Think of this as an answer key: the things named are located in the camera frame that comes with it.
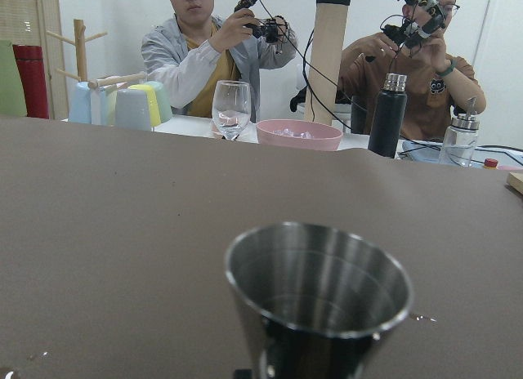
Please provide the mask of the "yellow cup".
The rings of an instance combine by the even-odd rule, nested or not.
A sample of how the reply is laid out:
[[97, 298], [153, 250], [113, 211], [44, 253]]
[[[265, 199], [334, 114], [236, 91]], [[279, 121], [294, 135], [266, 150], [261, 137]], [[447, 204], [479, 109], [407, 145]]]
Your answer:
[[156, 88], [152, 82], [144, 82], [140, 84], [131, 85], [129, 87], [133, 90], [143, 91], [146, 95], [149, 115], [150, 115], [150, 126], [152, 128], [157, 127], [161, 123], [159, 105], [156, 96]]

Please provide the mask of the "steel double jigger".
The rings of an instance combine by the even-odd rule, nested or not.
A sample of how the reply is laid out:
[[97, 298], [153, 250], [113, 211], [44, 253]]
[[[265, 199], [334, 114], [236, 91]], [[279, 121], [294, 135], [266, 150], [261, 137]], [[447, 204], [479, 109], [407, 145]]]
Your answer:
[[413, 304], [397, 259], [323, 225], [248, 230], [227, 248], [225, 274], [255, 378], [358, 378]]

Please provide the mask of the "empty wine glass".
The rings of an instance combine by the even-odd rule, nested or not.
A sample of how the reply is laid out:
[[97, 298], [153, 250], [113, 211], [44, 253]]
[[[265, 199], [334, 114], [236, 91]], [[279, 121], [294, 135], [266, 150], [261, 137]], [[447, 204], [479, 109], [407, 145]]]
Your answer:
[[212, 121], [225, 139], [236, 139], [250, 121], [251, 113], [251, 92], [247, 82], [217, 82], [212, 101]]

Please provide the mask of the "light blue cup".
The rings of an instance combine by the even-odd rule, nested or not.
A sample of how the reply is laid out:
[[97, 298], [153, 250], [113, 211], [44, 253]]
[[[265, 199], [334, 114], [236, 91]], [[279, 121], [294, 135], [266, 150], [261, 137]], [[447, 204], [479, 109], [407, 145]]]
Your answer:
[[88, 82], [76, 84], [68, 120], [73, 123], [100, 123], [99, 98], [96, 91], [88, 86]]

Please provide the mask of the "red thermos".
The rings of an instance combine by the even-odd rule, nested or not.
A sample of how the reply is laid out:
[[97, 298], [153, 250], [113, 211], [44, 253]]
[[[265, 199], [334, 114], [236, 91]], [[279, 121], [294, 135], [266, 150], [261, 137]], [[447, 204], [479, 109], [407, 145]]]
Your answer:
[[27, 116], [49, 119], [42, 48], [29, 45], [14, 45], [12, 48], [24, 90]]

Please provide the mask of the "green cup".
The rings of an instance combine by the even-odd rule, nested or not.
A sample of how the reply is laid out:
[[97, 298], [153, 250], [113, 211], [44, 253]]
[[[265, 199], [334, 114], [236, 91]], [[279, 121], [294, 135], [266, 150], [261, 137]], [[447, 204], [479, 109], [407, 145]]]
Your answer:
[[172, 118], [172, 109], [168, 99], [168, 93], [165, 86], [157, 81], [147, 81], [147, 85], [152, 86], [155, 91], [156, 100], [159, 109], [159, 118], [151, 121], [152, 127], [157, 127], [161, 123], [166, 123]]

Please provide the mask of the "person in brown shirt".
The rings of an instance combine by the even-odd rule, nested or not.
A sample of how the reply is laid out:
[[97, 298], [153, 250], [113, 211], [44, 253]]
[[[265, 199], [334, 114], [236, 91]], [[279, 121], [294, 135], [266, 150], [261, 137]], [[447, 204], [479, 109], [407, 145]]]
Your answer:
[[414, 140], [442, 139], [452, 113], [464, 113], [476, 100], [482, 113], [486, 98], [472, 65], [447, 52], [445, 28], [438, 29], [413, 49], [398, 47], [384, 33], [360, 38], [342, 51], [338, 89], [356, 99], [365, 118], [363, 132], [370, 133], [376, 97], [388, 73], [407, 77], [408, 100], [400, 134]]

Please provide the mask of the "aluminium frame post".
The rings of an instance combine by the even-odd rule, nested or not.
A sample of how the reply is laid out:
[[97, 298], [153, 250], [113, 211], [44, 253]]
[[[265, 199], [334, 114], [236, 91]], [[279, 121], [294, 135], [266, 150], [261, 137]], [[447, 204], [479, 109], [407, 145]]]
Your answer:
[[348, 6], [317, 3], [304, 119], [330, 125], [346, 32]]

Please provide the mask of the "pink bowl with ice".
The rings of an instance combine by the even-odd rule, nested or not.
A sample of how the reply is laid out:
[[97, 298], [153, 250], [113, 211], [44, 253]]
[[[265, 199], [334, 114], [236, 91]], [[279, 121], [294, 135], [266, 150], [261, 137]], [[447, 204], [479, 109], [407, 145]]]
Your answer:
[[336, 151], [343, 133], [335, 127], [297, 119], [267, 119], [256, 124], [259, 144]]

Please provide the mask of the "wooden cup tree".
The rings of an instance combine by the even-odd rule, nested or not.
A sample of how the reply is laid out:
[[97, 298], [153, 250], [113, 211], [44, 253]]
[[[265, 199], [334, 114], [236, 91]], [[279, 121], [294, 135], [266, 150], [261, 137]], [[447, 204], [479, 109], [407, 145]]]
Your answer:
[[60, 42], [68, 43], [74, 46], [75, 56], [76, 56], [76, 67], [77, 73], [72, 74], [63, 69], [56, 69], [56, 72], [66, 76], [67, 78], [72, 78], [78, 82], [85, 82], [87, 87], [90, 90], [98, 90], [101, 87], [108, 87], [116, 85], [117, 88], [123, 88], [130, 82], [136, 82], [141, 80], [146, 80], [147, 74], [143, 71], [136, 74], [129, 74], [123, 76], [112, 75], [105, 78], [92, 78], [89, 79], [87, 76], [87, 43], [98, 38], [106, 36], [108, 33], [106, 31], [101, 33], [96, 33], [91, 36], [86, 36], [86, 26], [84, 20], [74, 19], [74, 38], [67, 38], [61, 34], [52, 32], [51, 30], [46, 30], [45, 34], [54, 39], [59, 40]]

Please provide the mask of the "bamboo cutting board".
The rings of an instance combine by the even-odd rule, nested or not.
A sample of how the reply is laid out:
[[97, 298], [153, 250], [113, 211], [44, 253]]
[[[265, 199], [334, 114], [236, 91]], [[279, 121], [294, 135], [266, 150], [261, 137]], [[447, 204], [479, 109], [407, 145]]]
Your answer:
[[523, 194], [523, 173], [522, 172], [509, 172], [506, 179], [507, 184], [517, 191], [519, 194]]

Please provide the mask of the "grey cup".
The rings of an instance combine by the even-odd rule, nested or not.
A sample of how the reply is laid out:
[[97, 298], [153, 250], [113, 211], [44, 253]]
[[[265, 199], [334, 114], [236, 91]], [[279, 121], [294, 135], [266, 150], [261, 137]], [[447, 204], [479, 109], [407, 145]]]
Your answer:
[[115, 126], [151, 131], [149, 102], [145, 91], [130, 88], [117, 91]]

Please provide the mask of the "glass oil dispenser bottle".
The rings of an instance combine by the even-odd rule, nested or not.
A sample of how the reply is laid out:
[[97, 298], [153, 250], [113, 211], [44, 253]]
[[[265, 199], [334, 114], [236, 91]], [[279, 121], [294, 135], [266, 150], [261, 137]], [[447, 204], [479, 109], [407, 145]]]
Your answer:
[[476, 118], [476, 97], [467, 101], [465, 113], [451, 119], [440, 148], [439, 163], [470, 167], [476, 148], [480, 122]]

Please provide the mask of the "black water bottle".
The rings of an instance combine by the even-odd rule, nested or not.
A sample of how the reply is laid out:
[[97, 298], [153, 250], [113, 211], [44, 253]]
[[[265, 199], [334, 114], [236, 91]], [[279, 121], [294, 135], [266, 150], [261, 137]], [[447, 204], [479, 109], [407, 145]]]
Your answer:
[[368, 149], [383, 157], [394, 158], [400, 136], [407, 95], [407, 75], [387, 74], [377, 95]]

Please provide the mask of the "person in grey jacket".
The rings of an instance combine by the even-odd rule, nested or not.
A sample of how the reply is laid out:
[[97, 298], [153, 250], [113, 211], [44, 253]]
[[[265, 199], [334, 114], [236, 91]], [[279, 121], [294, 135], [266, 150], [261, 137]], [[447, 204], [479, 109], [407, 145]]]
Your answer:
[[222, 20], [213, 16], [214, 0], [170, 0], [174, 15], [142, 39], [148, 78], [164, 85], [174, 114], [209, 118], [217, 82], [250, 86], [253, 122], [260, 114], [260, 72], [279, 69], [296, 55], [297, 37], [276, 16], [279, 39], [253, 36], [258, 21], [244, 8]]

